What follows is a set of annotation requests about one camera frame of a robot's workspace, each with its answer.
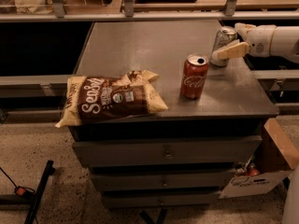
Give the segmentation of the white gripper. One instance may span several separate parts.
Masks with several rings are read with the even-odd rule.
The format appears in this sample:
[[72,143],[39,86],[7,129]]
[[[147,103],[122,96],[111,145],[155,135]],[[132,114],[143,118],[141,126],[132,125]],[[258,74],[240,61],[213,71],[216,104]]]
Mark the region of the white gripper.
[[253,57],[269,57],[271,42],[276,28],[276,25],[260,25],[256,27],[253,24],[237,22],[235,29],[246,42],[235,40],[213,51],[211,58],[214,60],[233,59],[244,57],[248,53]]

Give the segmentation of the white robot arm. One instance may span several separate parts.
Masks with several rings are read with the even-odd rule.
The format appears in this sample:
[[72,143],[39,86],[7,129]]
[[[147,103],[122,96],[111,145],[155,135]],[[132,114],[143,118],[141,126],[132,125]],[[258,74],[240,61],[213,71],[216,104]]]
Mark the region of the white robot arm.
[[282,57],[299,63],[299,26],[253,25],[238,22],[235,31],[243,39],[214,49],[211,58],[221,60],[244,57]]

